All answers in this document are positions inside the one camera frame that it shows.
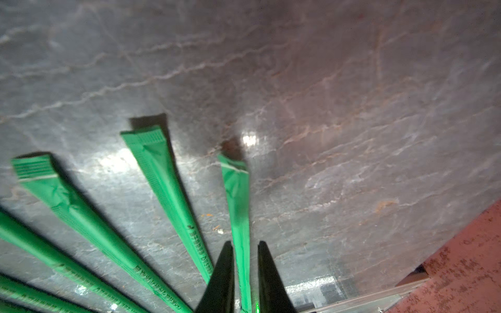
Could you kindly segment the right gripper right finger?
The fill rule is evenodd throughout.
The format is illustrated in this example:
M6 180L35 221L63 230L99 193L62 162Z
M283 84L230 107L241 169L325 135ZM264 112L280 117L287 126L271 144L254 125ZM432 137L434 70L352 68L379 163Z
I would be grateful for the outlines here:
M259 306L263 313L297 313L265 241L258 244Z

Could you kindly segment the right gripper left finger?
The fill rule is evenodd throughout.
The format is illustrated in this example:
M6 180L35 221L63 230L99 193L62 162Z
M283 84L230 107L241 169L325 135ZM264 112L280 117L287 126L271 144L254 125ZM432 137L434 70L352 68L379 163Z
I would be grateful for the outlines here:
M235 292L234 249L230 241L223 245L214 272L195 313L233 313Z

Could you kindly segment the green straw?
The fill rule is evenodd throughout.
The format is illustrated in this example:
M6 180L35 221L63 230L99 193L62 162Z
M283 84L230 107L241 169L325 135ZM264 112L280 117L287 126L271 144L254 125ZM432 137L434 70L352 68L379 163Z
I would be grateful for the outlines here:
M86 238L135 281L154 293L174 312L192 312L180 296L102 218L84 195L57 168L49 154L11 160L19 184Z
M1 295L36 306L50 312L90 313L91 310L60 299L52 294L32 288L17 280L1 275Z
M1 301L0 313L33 313L33 311L22 306L15 305L13 303Z
M1 239L32 254L54 271L86 287L127 312L146 311L5 211L1 211Z
M253 311L250 266L249 172L246 164L223 154L218 156L230 215L240 288L240 311Z
M177 174L170 143L159 125L120 133L189 256L209 282L213 263Z

